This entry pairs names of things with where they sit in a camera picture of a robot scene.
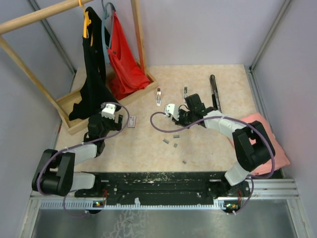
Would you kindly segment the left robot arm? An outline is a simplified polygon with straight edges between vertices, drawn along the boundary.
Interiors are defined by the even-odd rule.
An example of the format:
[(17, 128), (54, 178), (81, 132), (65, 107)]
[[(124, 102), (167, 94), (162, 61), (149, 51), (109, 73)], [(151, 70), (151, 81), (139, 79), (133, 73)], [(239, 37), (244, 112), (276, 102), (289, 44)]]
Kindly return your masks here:
[(95, 175), (86, 172), (75, 172), (77, 164), (98, 157), (105, 148), (105, 138), (111, 131), (120, 131), (123, 126), (123, 115), (106, 118), (101, 114), (93, 115), (88, 120), (88, 131), (83, 142), (74, 148), (59, 152), (46, 149), (32, 179), (33, 191), (45, 195), (66, 196), (71, 191), (85, 189), (91, 196), (99, 196), (103, 184), (95, 180)]

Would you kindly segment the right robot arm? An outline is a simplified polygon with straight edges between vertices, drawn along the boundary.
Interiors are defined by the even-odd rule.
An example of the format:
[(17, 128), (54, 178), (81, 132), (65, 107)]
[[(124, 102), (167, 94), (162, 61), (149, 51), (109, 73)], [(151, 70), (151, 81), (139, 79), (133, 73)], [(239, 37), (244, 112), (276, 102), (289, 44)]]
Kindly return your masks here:
[(251, 172), (275, 156), (263, 124), (257, 120), (246, 123), (229, 118), (214, 107), (206, 107), (198, 94), (188, 96), (185, 102), (185, 110), (167, 104), (164, 113), (176, 125), (186, 127), (198, 121), (200, 126), (218, 131), (233, 141), (237, 162), (225, 172), (225, 181), (221, 184), (222, 192), (233, 196)]

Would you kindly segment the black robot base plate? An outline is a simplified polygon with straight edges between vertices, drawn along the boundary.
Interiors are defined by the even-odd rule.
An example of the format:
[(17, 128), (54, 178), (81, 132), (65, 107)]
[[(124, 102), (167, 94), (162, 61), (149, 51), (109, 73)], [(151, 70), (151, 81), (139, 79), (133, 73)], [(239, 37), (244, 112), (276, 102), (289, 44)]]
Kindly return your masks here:
[(196, 191), (206, 193), (211, 189), (213, 198), (220, 195), (233, 195), (239, 185), (229, 187), (224, 179), (224, 172), (139, 172), (139, 173), (97, 173), (95, 184), (91, 189), (75, 192), (77, 198), (101, 197), (118, 193), (150, 193), (169, 191)]

